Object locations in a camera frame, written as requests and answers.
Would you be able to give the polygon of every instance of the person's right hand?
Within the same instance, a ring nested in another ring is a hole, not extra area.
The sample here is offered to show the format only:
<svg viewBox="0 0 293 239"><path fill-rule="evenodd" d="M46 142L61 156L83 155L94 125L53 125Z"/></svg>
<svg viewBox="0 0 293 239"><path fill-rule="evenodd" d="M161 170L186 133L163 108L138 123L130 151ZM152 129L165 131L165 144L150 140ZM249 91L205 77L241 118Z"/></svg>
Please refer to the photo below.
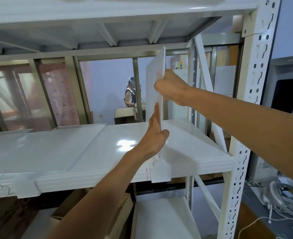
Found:
<svg viewBox="0 0 293 239"><path fill-rule="evenodd" d="M163 79L154 84L154 88L163 96L164 100L173 100L180 106L186 106L185 95L190 86L171 69L166 69Z"/></svg>

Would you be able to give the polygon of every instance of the person's left hand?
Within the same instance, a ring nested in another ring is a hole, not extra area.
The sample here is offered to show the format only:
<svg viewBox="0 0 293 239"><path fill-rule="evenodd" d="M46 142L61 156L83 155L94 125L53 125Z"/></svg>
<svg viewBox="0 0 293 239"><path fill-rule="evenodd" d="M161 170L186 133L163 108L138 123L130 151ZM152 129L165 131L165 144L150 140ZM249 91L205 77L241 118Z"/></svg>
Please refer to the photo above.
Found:
<svg viewBox="0 0 293 239"><path fill-rule="evenodd" d="M149 127L141 141L133 150L143 154L143 162L155 156L165 145L170 132L163 130L161 132L159 104L154 106L154 113L149 120Z"/></svg>

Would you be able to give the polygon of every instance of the hand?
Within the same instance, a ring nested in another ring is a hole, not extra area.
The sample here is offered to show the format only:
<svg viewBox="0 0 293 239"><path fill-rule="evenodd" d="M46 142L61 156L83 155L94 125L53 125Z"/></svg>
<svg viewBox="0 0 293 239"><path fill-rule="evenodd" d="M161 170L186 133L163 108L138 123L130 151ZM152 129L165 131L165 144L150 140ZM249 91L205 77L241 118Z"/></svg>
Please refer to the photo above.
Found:
<svg viewBox="0 0 293 239"><path fill-rule="evenodd" d="M163 96L164 100L173 100L180 106L187 105L183 101L183 97L191 87L171 69L165 70L163 79L157 80L154 88Z"/></svg>
<svg viewBox="0 0 293 239"><path fill-rule="evenodd" d="M155 156L165 145L170 132L161 132L159 104L154 106L154 113L149 120L149 127L141 141L132 150L143 154L143 162Z"/></svg>

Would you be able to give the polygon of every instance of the woman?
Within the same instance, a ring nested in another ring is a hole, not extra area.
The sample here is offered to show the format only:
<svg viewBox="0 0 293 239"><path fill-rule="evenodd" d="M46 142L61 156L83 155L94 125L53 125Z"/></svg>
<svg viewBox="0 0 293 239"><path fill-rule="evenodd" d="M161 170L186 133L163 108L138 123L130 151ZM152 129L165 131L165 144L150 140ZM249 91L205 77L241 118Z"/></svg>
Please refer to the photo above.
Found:
<svg viewBox="0 0 293 239"><path fill-rule="evenodd" d="M130 77L127 88L125 90L125 104L127 107L137 107L137 98L135 96L134 88L134 77Z"/></svg>

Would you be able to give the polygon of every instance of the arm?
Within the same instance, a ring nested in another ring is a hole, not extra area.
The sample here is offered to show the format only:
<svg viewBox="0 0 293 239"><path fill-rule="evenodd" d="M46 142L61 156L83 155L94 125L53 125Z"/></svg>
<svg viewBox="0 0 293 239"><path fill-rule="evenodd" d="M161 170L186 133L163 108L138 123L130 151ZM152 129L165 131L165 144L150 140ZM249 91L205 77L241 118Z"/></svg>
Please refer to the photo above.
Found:
<svg viewBox="0 0 293 239"><path fill-rule="evenodd" d="M130 92L127 92L127 93L125 94L125 104L126 104L127 106L131 106L131 102L129 101L129 98L130 98Z"/></svg>
<svg viewBox="0 0 293 239"><path fill-rule="evenodd" d="M190 106L293 179L293 115L188 86L172 70L154 85L165 99Z"/></svg>
<svg viewBox="0 0 293 239"><path fill-rule="evenodd" d="M160 129L159 105L149 120L149 128L136 147L128 151L112 169L51 232L48 239L103 239L117 211L121 197L140 166L156 155L169 136Z"/></svg>

